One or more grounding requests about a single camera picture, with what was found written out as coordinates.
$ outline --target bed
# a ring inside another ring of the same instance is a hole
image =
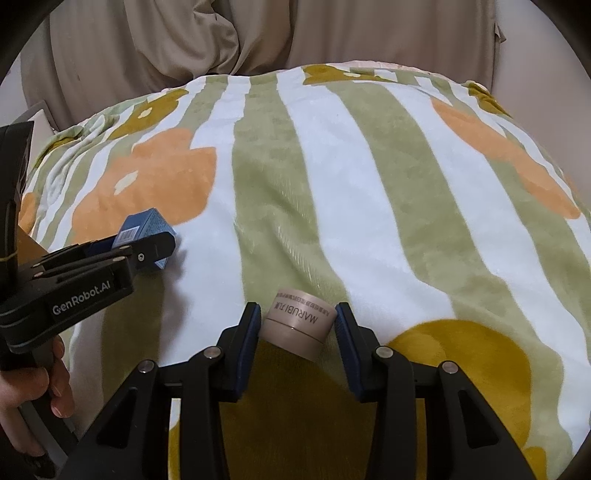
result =
[[[365,62],[200,77],[52,137],[20,225],[53,251],[153,206],[180,240],[169,266],[69,332],[80,432],[140,360],[186,360],[245,300],[289,286],[349,300],[412,360],[469,365],[538,479],[583,444],[590,214],[483,86]],[[230,472],[302,478],[303,461],[361,477],[373,412],[346,394],[334,336],[316,364],[257,355],[248,396],[223,412]]]

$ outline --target blue gripper pad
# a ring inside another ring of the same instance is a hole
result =
[[[255,359],[258,334],[261,329],[261,307],[256,306],[252,312],[251,321],[248,324],[242,349],[238,353],[236,364],[236,395],[241,397],[248,386],[248,378],[251,374],[252,362]]]
[[[226,376],[222,384],[224,401],[236,402],[246,390],[260,329],[261,307],[249,302],[238,325],[222,332],[217,344],[226,349]]]
[[[335,334],[339,344],[340,357],[345,367],[345,374],[349,384],[349,390],[357,400],[363,397],[363,386],[361,382],[361,360],[353,341],[349,324],[345,319],[341,304],[336,306]]]

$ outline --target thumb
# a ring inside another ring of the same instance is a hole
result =
[[[41,397],[49,386],[44,368],[21,368],[0,372],[0,408],[16,408]]]

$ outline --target screw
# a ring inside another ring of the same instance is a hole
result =
[[[203,355],[207,358],[217,358],[222,354],[222,349],[218,346],[208,346],[204,351]]]
[[[144,360],[138,365],[138,370],[143,374],[151,372],[155,367],[155,364],[152,360]]]
[[[459,368],[454,362],[443,362],[441,368],[443,368],[443,371],[445,373],[448,373],[450,375],[457,374],[457,371],[459,370]]]
[[[394,351],[389,346],[379,346],[375,349],[375,354],[380,358],[390,358]]]

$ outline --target white stripe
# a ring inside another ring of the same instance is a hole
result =
[[[191,105],[195,96],[205,87],[205,81],[205,77],[199,77],[186,84],[183,88],[189,93],[178,99],[178,105],[175,110],[160,121],[152,130],[146,132],[136,143],[133,144],[131,150],[133,150],[136,145],[147,142],[150,138],[155,137],[159,133],[176,127],[183,119],[184,114],[187,112],[187,108],[189,108],[189,105]]]
[[[436,99],[441,100],[443,103],[446,103],[448,105],[452,104],[445,95],[443,95],[439,90],[435,88],[430,78],[417,76],[416,79],[418,84],[420,85],[418,90],[421,90],[422,92],[434,96]]]
[[[460,100],[461,102],[465,103],[470,109],[474,111],[476,116],[486,125],[491,127],[495,132],[499,135],[505,136],[504,130],[499,127],[499,125],[495,122],[495,119],[491,118],[488,112],[485,112],[483,109],[480,108],[478,105],[478,99],[476,97],[470,96],[468,89],[462,85],[458,85],[456,82],[449,81],[449,85],[452,88],[452,93],[455,97]]]
[[[244,309],[242,261],[234,230],[232,149],[234,126],[243,116],[249,89],[247,77],[229,77],[228,88],[191,142],[191,149],[216,149],[216,175],[203,213],[174,227],[180,242],[164,269],[162,365],[186,361],[215,345],[224,328],[238,323]]]
[[[374,74],[376,77],[380,77],[387,80],[392,80],[393,82],[398,83],[398,76],[396,72],[391,72],[389,70],[382,70],[382,69],[375,69]]]
[[[44,239],[45,234],[47,233],[47,228],[49,227],[54,215],[64,200],[64,195],[66,192],[66,188],[64,187],[68,184],[72,174],[76,169],[76,166],[80,162],[80,159],[84,156],[84,154],[77,156],[78,152],[80,152],[80,150],[82,150],[84,147],[87,147],[103,132],[105,127],[104,115],[101,115],[100,122],[97,122],[95,125],[96,128],[94,128],[87,137],[82,139],[74,147],[69,148],[66,150],[66,152],[64,152],[62,157],[55,163],[53,168],[47,174],[45,186],[43,187],[43,195],[41,196],[41,200],[39,202],[40,207],[39,210],[37,210],[38,214],[40,212],[45,214],[39,224],[39,229],[36,235],[37,239]]]
[[[133,111],[133,105],[126,108],[125,111],[123,111],[120,114],[119,119],[115,122],[115,124],[112,125],[106,132],[104,132],[102,141],[109,138],[112,132],[114,132],[117,128],[123,125],[131,116],[131,113],[133,113]],[[60,219],[59,224],[57,225],[56,235],[51,242],[51,246],[49,247],[50,251],[54,251],[66,246],[67,236],[72,229],[72,216],[74,215],[74,210],[76,209],[76,207],[78,207],[78,205],[84,199],[84,197],[96,187],[100,178],[105,173],[111,150],[115,147],[115,145],[117,145],[121,141],[121,138],[113,140],[106,147],[102,148],[98,153],[95,153],[94,150],[87,150],[86,152],[84,152],[84,154],[80,155],[75,160],[74,165],[72,165],[72,168],[70,169],[68,178],[66,179],[66,182],[62,187],[62,193],[60,195],[59,201],[56,202],[56,207],[51,213],[52,219],[58,211],[58,208],[60,208],[62,203],[64,202],[65,195],[68,189],[70,188],[70,180],[72,179],[72,175],[74,175],[74,172],[76,171],[76,167],[80,164],[80,162],[82,162],[82,160],[86,158],[86,155],[92,155],[92,158],[89,160],[90,169],[88,171],[88,175],[86,176],[84,185],[76,193],[76,198],[74,199],[74,202],[72,202],[72,205],[70,205],[70,207],[64,212],[63,217]]]
[[[576,451],[591,411],[591,365],[581,326],[548,283],[529,232],[486,158],[452,133],[423,96],[400,85],[387,89],[421,127],[486,267],[506,282],[540,341],[561,356],[558,420]]]
[[[339,97],[302,86],[298,69],[277,77],[303,149],[320,244],[358,321],[387,342],[421,322],[454,318],[448,296],[408,264],[369,145]]]

